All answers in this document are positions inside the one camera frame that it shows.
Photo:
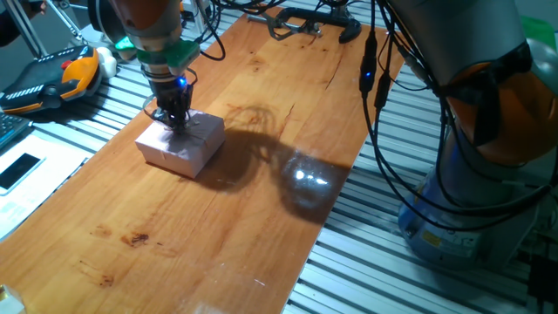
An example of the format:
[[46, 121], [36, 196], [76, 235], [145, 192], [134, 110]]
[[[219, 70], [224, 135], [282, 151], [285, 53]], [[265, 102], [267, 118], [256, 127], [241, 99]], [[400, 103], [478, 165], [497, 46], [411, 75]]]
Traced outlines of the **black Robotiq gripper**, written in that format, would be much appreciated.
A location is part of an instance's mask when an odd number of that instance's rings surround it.
[[174, 76], [165, 73], [150, 78], [150, 86], [158, 107], [165, 110], [162, 122], [173, 132], [186, 132], [194, 81], [188, 80], [185, 74]]

